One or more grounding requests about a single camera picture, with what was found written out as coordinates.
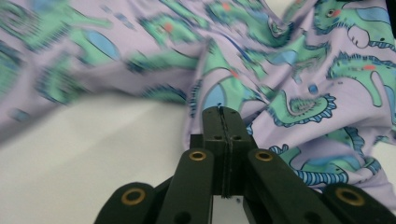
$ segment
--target dinosaur print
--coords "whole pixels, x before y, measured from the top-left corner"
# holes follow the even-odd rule
[[[185,21],[166,14],[157,15],[151,19],[141,19],[139,23],[161,47],[167,46],[168,40],[178,44],[202,39],[199,34],[191,30]]]
[[[48,48],[70,35],[80,25],[109,27],[110,22],[89,18],[71,8],[68,0],[34,0],[31,10],[3,1],[0,4],[0,28],[19,38],[33,51]]]
[[[203,109],[222,105],[240,111],[245,101],[260,99],[261,97],[257,92],[247,88],[238,78],[226,77],[207,93]]]
[[[383,102],[379,90],[373,82],[373,76],[379,76],[388,95],[391,115],[395,115],[396,64],[380,61],[374,56],[361,56],[345,53],[334,59],[328,72],[328,79],[352,78],[358,81],[371,95],[373,105],[380,107]]]
[[[253,10],[262,10],[263,5],[260,0],[233,0],[236,4]]]
[[[290,29],[277,30],[265,13],[235,6],[232,3],[214,2],[205,7],[207,15],[214,22],[232,27],[237,23],[245,24],[247,36],[269,47],[281,47],[290,38]]]
[[[20,67],[19,53],[0,40],[0,101],[13,87]]]
[[[293,67],[293,79],[296,83],[301,83],[299,74],[305,68],[309,68],[321,64],[330,50],[329,44],[322,44],[320,46],[310,46],[306,44],[306,34],[300,35],[296,40],[289,43],[281,50],[274,53],[267,53],[254,49],[245,49],[246,55],[250,60],[242,58],[246,69],[253,71],[259,80],[267,76],[263,62],[268,62],[273,65],[288,64]]]
[[[174,10],[177,15],[192,22],[192,24],[203,29],[209,28],[209,22],[206,19],[193,14],[189,9],[184,7],[181,3],[175,0],[161,0],[161,2],[164,3],[166,6],[168,6],[169,8],[171,8],[172,10]]]
[[[198,60],[199,58],[185,55],[175,49],[169,49],[149,56],[137,52],[129,57],[126,66],[129,71],[139,74],[170,68],[193,70],[196,68]]]
[[[268,113],[274,118],[277,126],[289,128],[296,124],[305,124],[332,117],[332,110],[336,108],[335,98],[330,94],[318,96],[313,99],[294,98],[288,99],[284,91],[268,105]]]
[[[145,92],[141,96],[165,102],[173,102],[179,104],[186,103],[186,93],[171,86],[157,86],[154,88],[151,87],[145,90]]]
[[[75,101],[84,89],[78,82],[68,75],[70,56],[67,53],[55,60],[53,66],[48,67],[37,82],[37,91],[46,99],[60,104]]]
[[[299,11],[306,3],[306,0],[296,0],[294,3],[286,10],[283,15],[283,21],[290,21],[294,14]]]
[[[350,148],[353,148],[361,157],[364,157],[361,150],[364,146],[364,139],[359,136],[358,129],[345,127],[332,133],[328,133],[326,136],[329,139],[333,139],[349,146]]]
[[[352,164],[356,164],[353,158],[325,158],[310,160],[303,167],[297,169],[291,165],[291,161],[301,154],[298,147],[289,148],[288,145],[283,145],[282,148],[273,146],[269,149],[279,154],[279,157],[307,186],[316,187],[321,184],[346,183],[348,181],[346,170],[356,170],[358,168],[343,161],[343,159],[347,159],[351,160]]]
[[[314,24],[319,34],[345,27],[349,39],[358,48],[377,46],[396,50],[388,12],[382,7],[355,8],[348,7],[345,1],[320,0]]]

